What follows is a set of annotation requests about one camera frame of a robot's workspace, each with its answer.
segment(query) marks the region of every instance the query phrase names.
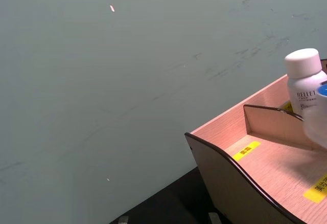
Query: gray-green wall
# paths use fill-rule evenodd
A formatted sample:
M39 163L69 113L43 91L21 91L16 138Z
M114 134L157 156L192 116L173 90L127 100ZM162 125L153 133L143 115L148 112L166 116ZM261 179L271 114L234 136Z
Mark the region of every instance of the gray-green wall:
M194 168L184 132L327 57L325 5L0 0L0 222L105 224Z

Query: yellow label sticker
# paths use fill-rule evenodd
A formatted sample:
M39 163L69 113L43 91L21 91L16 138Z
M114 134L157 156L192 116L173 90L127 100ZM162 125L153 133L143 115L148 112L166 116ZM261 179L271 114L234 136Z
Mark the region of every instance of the yellow label sticker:
M281 106L281 108L282 108L283 110L287 110L287 111L291 111L291 112L293 112L293 108L292 108L291 101L287 101L287 102L285 102L285 103Z
M303 197L320 203L327 195L327 174L320 178L309 190L307 190Z
M233 159L235 161L240 160L242 157L248 155L250 152L253 151L253 149L255 149L256 147L260 146L260 142L259 141L253 141L250 143L250 145L248 145L247 147L245 147L243 150L239 151L238 153L236 153L233 156Z

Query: black floor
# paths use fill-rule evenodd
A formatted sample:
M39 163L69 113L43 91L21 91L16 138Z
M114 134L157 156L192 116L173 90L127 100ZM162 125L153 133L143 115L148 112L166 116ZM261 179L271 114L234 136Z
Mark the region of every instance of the black floor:
M213 206L198 168L162 189L124 214L128 224L208 224L208 213L219 214L223 224L231 224ZM118 219L110 224L117 224Z

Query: curved wooden side panel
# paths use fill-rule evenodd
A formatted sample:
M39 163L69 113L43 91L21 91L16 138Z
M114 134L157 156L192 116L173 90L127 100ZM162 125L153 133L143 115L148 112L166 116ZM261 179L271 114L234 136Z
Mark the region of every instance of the curved wooden side panel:
M225 151L185 134L208 192L234 224L305 223L269 196Z

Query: scratch mark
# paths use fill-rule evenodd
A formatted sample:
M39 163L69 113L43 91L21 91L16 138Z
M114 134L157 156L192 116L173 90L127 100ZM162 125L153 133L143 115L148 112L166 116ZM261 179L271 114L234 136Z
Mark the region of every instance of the scratch mark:
M152 101L155 101L157 99L160 99L162 96L166 95L166 93L162 93L161 95L158 95L152 99Z
M243 62L244 62L243 60L239 60L239 61L235 62L235 63L232 65L231 70L234 71L234 70L236 70L236 69L242 67L242 66L243 66Z
M243 0L243 1L242 1L242 4L245 5L245 4L249 3L250 1L251 1L251 0Z
M170 69L168 69L168 71L172 71L172 70L174 70L174 69L176 69L176 68L181 67L182 65L185 65L185 62L182 62L182 63L180 63L180 64L177 64L177 65L171 67Z
M196 60L198 60L198 56L199 56L200 54L202 54L202 53L197 53L197 54L193 55L193 57L194 57Z
M273 34L267 35L266 38L265 38L265 40L262 43L264 43L265 41L268 41L268 40L270 40L270 39L272 39L274 37L275 36Z
M229 67L223 69L222 71L214 74L212 77L208 78L208 81L211 81L212 79L214 79L216 77L223 77L223 76L225 76L229 72L230 68L231 68L231 66L229 66Z
M178 87L177 89L175 89L174 91L172 91L170 94L169 94L169 97L172 97L173 95L177 94L178 92L180 92L182 89L186 88L187 86L189 86L190 83L187 82L187 83L184 83L183 85L181 85L180 87Z
M138 107L138 105L135 105L135 106L129 108L129 110L134 110L134 109L136 109L137 107Z
M102 129L104 129L106 126L102 126L99 128L96 128L95 130L91 131L86 137L83 139L83 141L88 141L91 139L93 136L95 136L97 133L99 133Z
M303 16L305 16L305 15L306 15L306 13L293 14L293 15L292 15L292 18L300 18L300 17L303 17Z
M16 162L14 164L10 164L8 166L5 166L5 167L0 168L0 171L9 170L11 168L14 168L14 167L19 166L19 165L22 165L22 164L24 164L24 162Z
M286 46L289 43L289 41L290 41L290 37L289 36L279 39L277 41L276 46L275 46L275 50L279 49L282 46Z
M248 50L249 50L249 49L241 50L241 51L235 52L235 54L244 54L244 53L246 53Z
M254 50L254 51L251 53L251 57L254 57L255 55L258 54L258 52L259 52L261 49L260 49L260 48L254 48L254 49L252 49L252 50Z

